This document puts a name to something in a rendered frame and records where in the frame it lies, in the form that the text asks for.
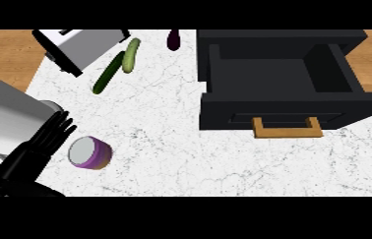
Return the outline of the grey and black toaster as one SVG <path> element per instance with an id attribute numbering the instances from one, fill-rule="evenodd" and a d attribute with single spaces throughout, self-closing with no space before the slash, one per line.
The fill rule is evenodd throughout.
<path id="1" fill-rule="evenodd" d="M 128 30 L 32 30 L 47 59 L 73 77 L 129 36 Z"/>

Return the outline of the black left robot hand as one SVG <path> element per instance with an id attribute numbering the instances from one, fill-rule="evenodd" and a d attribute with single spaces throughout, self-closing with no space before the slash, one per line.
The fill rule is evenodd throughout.
<path id="1" fill-rule="evenodd" d="M 0 163 L 0 197 L 62 197 L 36 179 L 75 128 L 67 112 L 56 111 Z"/>

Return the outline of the dark green cucumber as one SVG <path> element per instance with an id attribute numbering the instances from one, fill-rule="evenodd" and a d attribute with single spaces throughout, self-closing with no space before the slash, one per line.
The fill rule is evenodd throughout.
<path id="1" fill-rule="evenodd" d="M 110 82 L 110 80 L 112 80 L 112 78 L 113 78 L 113 76 L 122 66 L 124 55 L 125 55 L 125 52 L 121 51 L 118 53 L 118 55 L 115 56 L 109 66 L 106 67 L 106 69 L 104 69 L 104 71 L 96 81 L 96 84 L 93 86 L 93 93 L 94 94 L 98 94 L 103 91 L 107 83 Z"/>

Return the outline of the black drawer box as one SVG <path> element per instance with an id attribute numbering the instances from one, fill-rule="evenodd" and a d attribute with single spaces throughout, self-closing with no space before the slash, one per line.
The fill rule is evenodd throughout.
<path id="1" fill-rule="evenodd" d="M 336 44 L 264 46 L 239 53 L 243 57 L 227 57 L 217 44 L 209 46 L 212 93 L 253 98 L 363 93 Z"/>

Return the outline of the light green cucumber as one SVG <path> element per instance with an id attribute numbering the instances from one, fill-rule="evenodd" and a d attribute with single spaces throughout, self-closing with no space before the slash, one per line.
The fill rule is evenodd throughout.
<path id="1" fill-rule="evenodd" d="M 140 47 L 140 40 L 134 38 L 128 44 L 122 59 L 122 71 L 128 74 L 134 69 L 137 50 Z"/>

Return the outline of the black drawer front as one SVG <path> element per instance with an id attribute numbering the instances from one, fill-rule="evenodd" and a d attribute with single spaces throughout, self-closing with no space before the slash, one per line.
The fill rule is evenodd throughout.
<path id="1" fill-rule="evenodd" d="M 372 116 L 372 93 L 313 92 L 310 95 L 227 95 L 203 93 L 200 130 L 251 130 L 259 117 L 267 128 L 299 128 L 317 117 L 323 130 L 336 130 Z"/>

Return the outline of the black cabinet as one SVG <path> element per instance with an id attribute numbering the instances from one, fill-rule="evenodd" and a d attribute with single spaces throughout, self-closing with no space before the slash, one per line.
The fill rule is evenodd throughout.
<path id="1" fill-rule="evenodd" d="M 206 81 L 211 45 L 224 59 L 302 59 L 317 44 L 346 55 L 366 38 L 364 30 L 196 30 L 197 81 Z"/>

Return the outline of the dark purple eggplant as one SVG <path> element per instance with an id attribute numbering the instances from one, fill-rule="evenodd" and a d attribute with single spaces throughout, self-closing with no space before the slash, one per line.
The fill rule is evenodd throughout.
<path id="1" fill-rule="evenodd" d="M 171 51 L 180 48 L 180 35 L 178 30 L 171 30 L 166 37 L 166 47 Z"/>

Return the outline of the purple can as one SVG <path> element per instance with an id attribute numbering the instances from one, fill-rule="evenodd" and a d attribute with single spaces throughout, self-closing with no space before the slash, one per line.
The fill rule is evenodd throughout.
<path id="1" fill-rule="evenodd" d="M 67 149 L 67 160 L 78 168 L 98 170 L 112 159 L 110 146 L 91 136 L 73 141 Z"/>

